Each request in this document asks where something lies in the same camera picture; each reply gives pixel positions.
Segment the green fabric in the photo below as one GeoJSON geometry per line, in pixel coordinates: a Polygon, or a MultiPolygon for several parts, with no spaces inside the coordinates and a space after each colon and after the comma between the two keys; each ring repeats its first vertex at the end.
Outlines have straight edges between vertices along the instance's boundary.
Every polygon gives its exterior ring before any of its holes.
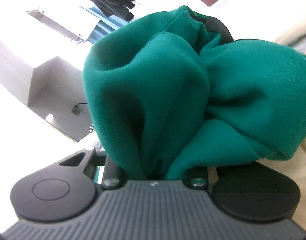
{"type": "Polygon", "coordinates": [[[85,93],[108,154],[130,179],[290,159],[306,136],[306,56],[261,40],[220,46],[190,14],[148,15],[92,47],[85,93]]]}

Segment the white logo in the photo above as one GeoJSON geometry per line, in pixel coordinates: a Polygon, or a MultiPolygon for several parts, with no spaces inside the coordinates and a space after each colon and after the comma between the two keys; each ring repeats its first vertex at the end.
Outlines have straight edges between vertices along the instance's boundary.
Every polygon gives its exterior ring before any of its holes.
{"type": "Polygon", "coordinates": [[[150,185],[151,185],[152,187],[156,187],[156,186],[158,185],[158,182],[157,182],[157,181],[151,182],[150,185]]]}

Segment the ridged gray plastic panel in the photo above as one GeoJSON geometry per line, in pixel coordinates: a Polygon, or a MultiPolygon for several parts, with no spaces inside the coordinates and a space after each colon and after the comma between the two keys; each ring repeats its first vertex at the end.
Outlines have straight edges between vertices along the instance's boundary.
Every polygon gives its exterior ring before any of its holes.
{"type": "Polygon", "coordinates": [[[128,181],[84,214],[61,223],[20,220],[7,240],[302,240],[291,220],[252,224],[221,212],[205,191],[175,181],[128,181]]]}

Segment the beige fabric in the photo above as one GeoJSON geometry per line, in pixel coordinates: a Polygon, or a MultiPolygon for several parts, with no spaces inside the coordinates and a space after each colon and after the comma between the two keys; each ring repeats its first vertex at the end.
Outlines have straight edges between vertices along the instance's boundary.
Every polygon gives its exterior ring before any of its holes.
{"type": "Polygon", "coordinates": [[[301,190],[301,200],[293,220],[306,230],[306,138],[289,161],[259,160],[262,163],[293,179],[301,190]]]}

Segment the green garment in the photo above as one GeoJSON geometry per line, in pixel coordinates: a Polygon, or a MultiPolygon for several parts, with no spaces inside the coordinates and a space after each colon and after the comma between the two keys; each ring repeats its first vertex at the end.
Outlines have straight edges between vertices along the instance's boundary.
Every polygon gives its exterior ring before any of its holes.
{"type": "Polygon", "coordinates": [[[223,29],[205,28],[208,19],[186,6],[151,14],[98,41],[86,59],[95,130],[129,179],[288,160],[306,136],[306,56],[228,41],[223,29]]]}

